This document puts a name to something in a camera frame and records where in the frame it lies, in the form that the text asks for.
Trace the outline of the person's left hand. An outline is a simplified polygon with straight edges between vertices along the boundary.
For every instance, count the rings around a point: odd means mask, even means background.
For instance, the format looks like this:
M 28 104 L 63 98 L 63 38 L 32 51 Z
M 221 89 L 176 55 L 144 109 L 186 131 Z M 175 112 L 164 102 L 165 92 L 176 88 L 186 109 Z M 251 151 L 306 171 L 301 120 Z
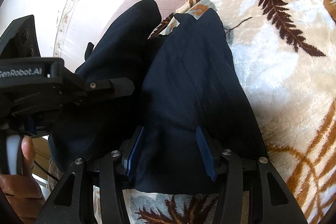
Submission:
M 23 174 L 2 174 L 1 189 L 23 223 L 35 223 L 46 200 L 41 187 L 32 176 L 35 150 L 30 137 L 24 136 L 21 149 Z

